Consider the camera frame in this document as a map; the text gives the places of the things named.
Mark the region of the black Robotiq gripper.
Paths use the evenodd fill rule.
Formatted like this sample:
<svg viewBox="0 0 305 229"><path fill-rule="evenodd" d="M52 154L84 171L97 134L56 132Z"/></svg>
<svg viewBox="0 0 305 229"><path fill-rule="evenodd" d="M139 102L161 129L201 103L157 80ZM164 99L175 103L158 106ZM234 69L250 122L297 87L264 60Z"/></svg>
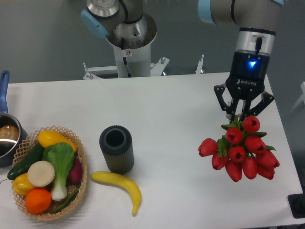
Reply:
<svg viewBox="0 0 305 229"><path fill-rule="evenodd" d="M245 100L241 121L250 116L258 116L275 98L264 86L266 70L270 57L253 53L235 52L229 78L225 84L214 86L219 105L229 117L235 117L238 100ZM225 102L223 94L228 89L232 99ZM261 101L250 108L252 100L261 94Z"/></svg>

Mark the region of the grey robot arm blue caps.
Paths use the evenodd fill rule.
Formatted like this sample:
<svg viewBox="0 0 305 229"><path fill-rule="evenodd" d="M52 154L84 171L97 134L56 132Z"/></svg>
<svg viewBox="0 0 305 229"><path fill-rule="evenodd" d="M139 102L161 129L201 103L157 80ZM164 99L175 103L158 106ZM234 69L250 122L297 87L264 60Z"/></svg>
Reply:
<svg viewBox="0 0 305 229"><path fill-rule="evenodd" d="M283 5L282 0L198 1L202 21L240 27L229 77L214 87L231 121L259 115L274 100L265 90L264 78ZM81 19L95 36L112 45L120 78L162 73L160 65L151 65L157 28L141 0L89 0Z"/></svg>

